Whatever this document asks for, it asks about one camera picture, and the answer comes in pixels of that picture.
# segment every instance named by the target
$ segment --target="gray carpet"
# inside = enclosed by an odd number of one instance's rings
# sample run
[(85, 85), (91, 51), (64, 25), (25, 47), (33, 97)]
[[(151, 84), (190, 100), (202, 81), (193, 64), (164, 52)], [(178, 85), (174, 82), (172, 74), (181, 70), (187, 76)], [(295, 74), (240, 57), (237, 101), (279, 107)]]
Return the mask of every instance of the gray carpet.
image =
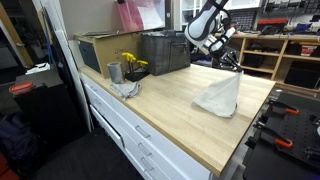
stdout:
[(118, 146), (97, 128), (53, 153), (34, 180), (142, 180)]

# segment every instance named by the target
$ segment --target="black bag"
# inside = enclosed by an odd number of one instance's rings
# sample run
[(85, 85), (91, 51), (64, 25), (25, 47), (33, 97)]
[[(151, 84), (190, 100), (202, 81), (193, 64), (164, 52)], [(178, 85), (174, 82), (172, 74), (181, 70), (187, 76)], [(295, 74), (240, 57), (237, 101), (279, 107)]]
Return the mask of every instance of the black bag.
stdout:
[(43, 163), (38, 137), (22, 113), (6, 115), (0, 121), (0, 149), (10, 168), (20, 176), (37, 170)]
[(154, 76), (189, 67), (189, 41), (183, 32), (142, 34), (142, 58), (148, 62), (148, 72)]

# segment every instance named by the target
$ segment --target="red clamp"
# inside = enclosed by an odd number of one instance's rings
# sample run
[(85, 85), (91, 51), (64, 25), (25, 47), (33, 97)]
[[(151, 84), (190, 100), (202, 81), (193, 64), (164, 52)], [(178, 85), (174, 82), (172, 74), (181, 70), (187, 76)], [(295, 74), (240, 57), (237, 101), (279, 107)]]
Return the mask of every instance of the red clamp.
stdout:
[(297, 115), (300, 113), (299, 109), (294, 108), (294, 107), (292, 107), (288, 104), (285, 104), (283, 102), (277, 101), (275, 99), (269, 99), (268, 104), (271, 106), (274, 106), (274, 107), (283, 108), (284, 112), (289, 113), (289, 114)]
[(274, 130), (266, 127), (266, 125), (264, 123), (258, 121), (253, 125), (253, 127), (262, 130), (262, 132), (265, 132), (272, 137), (275, 137), (274, 141), (278, 146), (281, 146), (281, 147), (287, 148), (287, 149), (292, 148), (293, 142), (290, 139), (282, 137), (280, 134), (278, 134)]

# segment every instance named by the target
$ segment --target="drawer handle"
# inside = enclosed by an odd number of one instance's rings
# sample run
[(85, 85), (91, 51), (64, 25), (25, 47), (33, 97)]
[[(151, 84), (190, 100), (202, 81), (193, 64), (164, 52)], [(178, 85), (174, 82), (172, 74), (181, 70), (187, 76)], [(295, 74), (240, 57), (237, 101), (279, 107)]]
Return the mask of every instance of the drawer handle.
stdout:
[(144, 132), (144, 130), (143, 130), (140, 126), (136, 126), (136, 130), (137, 130), (144, 138), (150, 137), (150, 134)]
[(153, 167), (148, 163), (148, 161), (146, 160), (146, 158), (142, 157), (141, 158), (141, 163), (143, 164), (144, 166), (144, 172), (146, 171), (152, 171), (153, 170)]
[(149, 171), (145, 171), (145, 173), (151, 178), (151, 180), (156, 180), (156, 179), (149, 173)]
[(90, 86), (90, 89), (94, 92), (97, 92), (97, 89), (95, 89), (93, 86)]
[(143, 154), (145, 154), (146, 156), (150, 156), (152, 153), (150, 151), (148, 151), (147, 148), (145, 148), (142, 143), (138, 144), (138, 148), (143, 152)]
[(94, 102), (99, 106), (101, 105), (101, 103), (97, 99), (94, 99)]

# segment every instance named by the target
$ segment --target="drawer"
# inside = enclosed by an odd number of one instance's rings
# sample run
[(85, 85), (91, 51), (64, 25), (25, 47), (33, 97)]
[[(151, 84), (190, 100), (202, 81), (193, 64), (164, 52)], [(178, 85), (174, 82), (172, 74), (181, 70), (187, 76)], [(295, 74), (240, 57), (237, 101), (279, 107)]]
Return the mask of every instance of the drawer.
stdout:
[(85, 88), (91, 104), (114, 128), (117, 129), (118, 122), (114, 109), (102, 100), (95, 92), (93, 92), (87, 84), (85, 84)]
[(139, 149), (137, 144), (127, 133), (123, 133), (124, 152), (128, 159), (145, 179), (166, 180), (169, 179), (165, 173), (150, 159), (148, 159)]
[(123, 149), (123, 143), (121, 136), (114, 130), (109, 123), (98, 113), (98, 111), (90, 105), (92, 114), (96, 117), (100, 126), (109, 134), (113, 141), (119, 146), (120, 149)]
[(109, 93), (107, 93), (102, 87), (100, 87), (97, 83), (92, 81), (86, 75), (82, 74), (82, 79), (84, 83), (87, 85), (87, 88), (89, 88), (98, 96), (100, 96), (101, 99), (103, 99), (110, 107), (113, 107), (112, 98)]
[(139, 138), (145, 140), (145, 142), (158, 151), (159, 154), (172, 164), (171, 166), (176, 168), (176, 170), (186, 179), (208, 180), (210, 178), (210, 171), (208, 169), (160, 134), (143, 119), (124, 106), (120, 101), (114, 98), (112, 100), (116, 116), (118, 118), (118, 123), (121, 124), (121, 128), (125, 128), (125, 126), (122, 126), (122, 121), (125, 121), (132, 126), (131, 129), (133, 129), (135, 133), (132, 132), (130, 128), (124, 129), (124, 131), (130, 132), (130, 136), (132, 136), (132, 138), (135, 140), (139, 140)]
[(128, 122), (117, 114), (118, 123), (122, 130), (130, 134), (130, 138), (135, 142), (136, 147), (147, 157), (148, 160), (156, 162), (157, 166), (165, 172), (168, 177), (174, 177), (175, 180), (188, 179), (185, 174), (178, 167), (176, 167), (169, 159), (167, 159), (161, 152), (155, 149), (154, 146), (141, 138), (135, 129), (128, 124)]

